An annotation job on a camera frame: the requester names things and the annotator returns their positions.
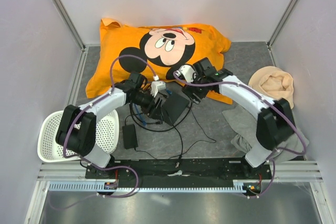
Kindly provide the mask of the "black network switch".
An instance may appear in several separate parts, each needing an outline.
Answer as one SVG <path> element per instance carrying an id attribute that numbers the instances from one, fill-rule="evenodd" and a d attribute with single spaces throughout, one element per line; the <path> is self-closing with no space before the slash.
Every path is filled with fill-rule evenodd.
<path id="1" fill-rule="evenodd" d="M 188 99 L 178 93 L 172 92 L 161 106 L 163 121 L 168 125 L 173 126 L 188 106 L 188 103 Z"/>

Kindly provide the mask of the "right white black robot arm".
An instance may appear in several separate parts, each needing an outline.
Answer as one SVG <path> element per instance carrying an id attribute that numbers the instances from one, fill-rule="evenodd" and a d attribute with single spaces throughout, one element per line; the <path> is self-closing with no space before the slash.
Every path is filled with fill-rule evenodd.
<path id="1" fill-rule="evenodd" d="M 270 159 L 272 152 L 295 132 L 295 122 L 289 102 L 275 100 L 241 82 L 230 71 L 217 70 L 208 58 L 193 65 L 183 65 L 173 73 L 185 86 L 183 92 L 195 103 L 210 92 L 224 95 L 256 119 L 257 143 L 245 155 L 240 166 L 241 174 L 248 179 L 259 173 L 259 166 Z"/>

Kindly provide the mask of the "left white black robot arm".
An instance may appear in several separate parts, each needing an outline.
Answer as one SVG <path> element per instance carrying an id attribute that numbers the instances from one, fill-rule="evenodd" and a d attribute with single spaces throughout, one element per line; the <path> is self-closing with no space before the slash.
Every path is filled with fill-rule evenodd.
<path id="1" fill-rule="evenodd" d="M 62 113 L 55 141 L 63 147 L 63 157 L 78 156 L 97 167 L 103 178 L 111 178 L 115 173 L 112 155 L 96 143 L 97 124 L 113 110 L 128 103 L 139 105 L 145 113 L 158 109 L 155 97 L 166 88 L 158 76 L 150 84 L 150 89 L 142 88 L 145 76 L 133 72 L 128 79 L 113 83 L 103 95 L 81 106 L 68 105 Z"/>

